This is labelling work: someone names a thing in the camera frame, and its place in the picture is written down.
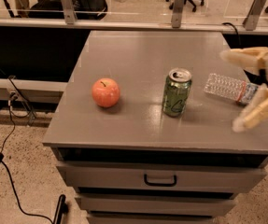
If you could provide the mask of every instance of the glass partition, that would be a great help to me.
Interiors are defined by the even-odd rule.
[[[172,12],[170,9],[174,0],[106,0],[107,9],[97,11],[96,18],[93,10],[81,9],[77,15],[80,21],[97,20],[106,22],[133,22],[153,23],[165,25],[171,23]],[[224,22],[230,22],[236,26],[242,26],[244,19],[251,8],[253,0],[193,0],[196,7],[187,1],[183,7],[182,21],[183,25],[221,25]],[[18,0],[0,0],[0,19],[9,19],[17,17],[22,13],[18,9]],[[33,12],[38,0],[29,0],[29,7]],[[258,28],[268,27],[268,0],[261,13],[258,22]],[[62,17],[63,12],[57,9],[52,10],[55,17]],[[39,9],[40,16],[46,18],[49,11]]]

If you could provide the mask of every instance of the bottle label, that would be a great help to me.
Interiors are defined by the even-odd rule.
[[[247,105],[251,101],[251,99],[254,97],[258,87],[259,87],[258,85],[245,82],[244,88],[241,91],[241,94],[237,101],[243,105]]]

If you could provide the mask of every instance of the floor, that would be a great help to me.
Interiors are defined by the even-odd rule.
[[[14,7],[13,0],[8,0]],[[200,22],[205,17],[206,22],[221,22],[223,18],[240,22],[247,14],[245,4],[234,0],[207,0],[196,13],[186,13],[190,22]],[[151,0],[152,6],[144,6],[145,0],[108,0],[111,16],[114,21],[165,21],[169,19],[168,4],[163,0]],[[214,19],[213,13],[222,14]],[[0,17],[8,17],[3,0],[0,0]],[[264,14],[261,24],[268,22]],[[69,213],[64,217],[66,224],[86,224],[87,214],[80,211],[74,201],[74,191],[68,188],[55,168],[55,158],[48,147],[43,147],[42,140],[51,121],[51,113],[38,112],[33,126],[28,127],[28,119],[13,117],[15,130],[8,138],[4,147],[4,162],[8,166],[16,191],[21,200],[21,207],[27,213],[40,214],[53,219],[58,198],[66,195]],[[13,129],[6,109],[0,112],[0,150],[6,137]],[[236,199],[239,204],[225,217],[218,217],[218,224],[268,224],[268,176],[248,194],[240,194]],[[19,207],[6,169],[0,165],[0,224],[44,224],[49,223],[42,217],[29,217],[23,214]]]

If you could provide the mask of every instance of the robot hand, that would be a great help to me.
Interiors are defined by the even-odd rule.
[[[268,81],[268,48],[224,50],[220,57],[254,75],[259,75],[260,70],[265,70]],[[268,119],[268,88],[262,84],[250,104],[233,121],[233,130],[243,132],[255,127],[265,119]]]

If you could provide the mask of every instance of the drawer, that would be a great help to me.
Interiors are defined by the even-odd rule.
[[[88,212],[204,217],[224,216],[235,205],[233,200],[104,193],[81,193],[76,201],[80,209]]]
[[[108,189],[166,189],[249,192],[265,176],[263,169],[141,163],[58,162],[67,186]]]
[[[87,219],[90,224],[213,224],[213,218],[184,216],[92,214]]]

